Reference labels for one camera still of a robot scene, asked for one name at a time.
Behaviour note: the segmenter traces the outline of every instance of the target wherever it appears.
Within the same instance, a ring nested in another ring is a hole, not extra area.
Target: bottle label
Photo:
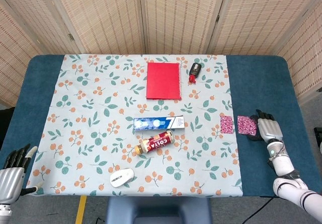
[[[153,151],[159,147],[163,147],[171,143],[171,138],[167,132],[160,133],[154,137],[151,137],[146,141],[147,152]]]

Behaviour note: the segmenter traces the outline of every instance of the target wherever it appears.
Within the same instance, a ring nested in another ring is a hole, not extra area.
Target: red notebook
[[[181,99],[178,63],[147,64],[147,99]]]

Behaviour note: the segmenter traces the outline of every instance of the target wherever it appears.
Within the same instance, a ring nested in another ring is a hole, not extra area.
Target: pink fabric swatch
[[[221,128],[221,133],[233,134],[232,117],[231,116],[220,117],[220,128]]]
[[[257,125],[256,122],[246,116],[237,117],[238,133],[256,135]]]

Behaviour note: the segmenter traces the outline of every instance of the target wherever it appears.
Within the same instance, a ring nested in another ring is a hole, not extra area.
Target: white mouse
[[[131,181],[134,177],[134,171],[132,169],[118,170],[111,174],[110,182],[113,187],[119,187],[128,181]]]

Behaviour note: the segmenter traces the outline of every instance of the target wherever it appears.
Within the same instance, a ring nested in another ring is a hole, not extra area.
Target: toothpaste box
[[[134,131],[151,129],[184,128],[183,116],[174,117],[139,117],[133,119]]]

